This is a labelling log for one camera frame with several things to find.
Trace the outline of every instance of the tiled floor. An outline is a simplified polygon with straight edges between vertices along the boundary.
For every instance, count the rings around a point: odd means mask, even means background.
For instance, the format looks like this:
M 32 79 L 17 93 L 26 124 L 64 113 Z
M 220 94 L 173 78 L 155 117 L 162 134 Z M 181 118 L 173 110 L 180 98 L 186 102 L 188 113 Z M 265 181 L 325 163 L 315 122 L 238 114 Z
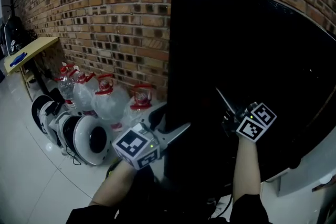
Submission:
M 47 85 L 55 86 L 52 81 Z M 38 96 L 38 86 L 34 87 Z M 0 220 L 4 224 L 65 223 L 72 209 L 90 202 L 109 163 L 73 165 L 72 158 L 64 157 L 38 129 L 30 106 L 18 73 L 0 83 Z M 159 177 L 162 163 L 152 165 Z M 304 224 L 316 222 L 323 194 L 277 198 L 272 184 L 265 183 L 261 199 L 274 224 Z M 224 203 L 228 200 L 228 196 L 222 198 Z M 231 209 L 224 214 L 227 219 Z

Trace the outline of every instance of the water bottle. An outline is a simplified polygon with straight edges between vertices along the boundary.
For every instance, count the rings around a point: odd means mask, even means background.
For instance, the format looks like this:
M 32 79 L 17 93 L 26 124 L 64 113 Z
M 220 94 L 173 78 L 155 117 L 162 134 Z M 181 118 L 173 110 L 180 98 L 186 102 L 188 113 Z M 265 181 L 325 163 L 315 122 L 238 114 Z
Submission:
M 124 109 L 121 123 L 126 131 L 129 127 L 134 127 L 139 123 L 143 112 L 153 104 L 158 104 L 154 89 L 150 84 L 137 84 L 133 88 L 134 96 Z
M 58 90 L 65 100 L 66 106 L 68 109 L 75 110 L 76 103 L 74 101 L 73 95 L 75 82 L 71 76 L 76 72 L 76 69 L 68 73 L 68 67 L 72 66 L 64 66 L 60 68 L 61 76 L 60 78 L 56 79 L 56 81 L 58 82 Z
M 105 74 L 98 79 L 111 76 L 111 74 Z M 120 120 L 129 100 L 129 95 L 122 87 L 110 85 L 108 81 L 102 80 L 99 83 L 99 91 L 92 98 L 91 105 L 102 122 L 109 124 L 114 131 L 118 132 L 122 130 Z
M 97 117 L 96 112 L 91 106 L 91 100 L 95 92 L 99 89 L 98 80 L 94 75 L 95 74 L 92 73 L 89 76 L 85 76 L 84 72 L 80 72 L 73 88 L 73 96 L 83 115 Z

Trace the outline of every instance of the cable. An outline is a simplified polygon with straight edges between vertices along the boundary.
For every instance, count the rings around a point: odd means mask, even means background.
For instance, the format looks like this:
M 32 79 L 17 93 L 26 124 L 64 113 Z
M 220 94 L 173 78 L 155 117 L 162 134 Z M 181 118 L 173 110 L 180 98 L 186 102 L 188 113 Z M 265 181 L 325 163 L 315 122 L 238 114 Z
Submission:
M 227 204 L 227 206 L 225 207 L 224 211 L 221 212 L 216 218 L 219 218 L 222 214 L 225 213 L 225 211 L 229 208 L 231 202 L 232 202 L 232 194 L 231 194 L 231 197 L 230 197 L 230 201 L 229 201 L 229 203 Z
M 76 153 L 75 153 L 74 156 L 72 156 L 72 155 L 68 152 L 68 146 L 66 145 L 65 147 L 66 147 L 66 148 L 65 148 L 66 152 L 73 158 L 73 159 L 72 159 L 72 163 L 75 164 L 75 165 L 82 165 L 82 163 L 81 163 L 79 160 L 76 159 Z

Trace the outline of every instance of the human arm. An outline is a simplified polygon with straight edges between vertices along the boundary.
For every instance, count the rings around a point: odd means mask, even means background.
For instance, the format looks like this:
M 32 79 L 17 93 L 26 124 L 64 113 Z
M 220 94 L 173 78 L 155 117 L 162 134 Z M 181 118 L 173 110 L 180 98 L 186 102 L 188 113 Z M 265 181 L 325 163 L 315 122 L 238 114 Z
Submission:
M 129 192 L 137 170 L 125 161 L 113 170 L 99 187 L 89 206 L 103 205 L 112 207 L 121 202 Z
M 233 178 L 233 202 L 244 194 L 259 195 L 260 184 L 257 146 L 249 139 L 239 136 Z

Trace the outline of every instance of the black panel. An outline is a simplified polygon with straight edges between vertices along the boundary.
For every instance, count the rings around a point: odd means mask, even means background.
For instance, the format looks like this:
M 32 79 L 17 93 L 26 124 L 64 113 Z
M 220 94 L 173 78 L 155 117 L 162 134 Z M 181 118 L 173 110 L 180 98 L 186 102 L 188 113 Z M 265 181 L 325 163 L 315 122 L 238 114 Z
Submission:
M 74 131 L 77 122 L 80 120 L 81 117 L 79 116 L 71 116 L 66 120 L 66 122 L 63 125 L 63 136 L 65 139 L 65 142 L 67 143 L 68 147 L 76 153 L 75 145 L 73 144 L 74 139 Z
M 167 129 L 192 123 L 169 148 L 165 172 L 177 182 L 192 172 L 199 181 L 232 180 L 237 145 L 220 125 L 215 87 L 236 109 L 263 102 L 278 116 L 258 141 L 263 179 L 295 163 L 335 126 L 334 116 L 319 111 L 334 102 L 328 98 L 336 85 L 336 42 L 294 10 L 272 0 L 172 0 L 170 38 Z
M 100 153 L 106 146 L 107 136 L 103 127 L 97 126 L 95 127 L 89 139 L 89 146 L 92 152 Z

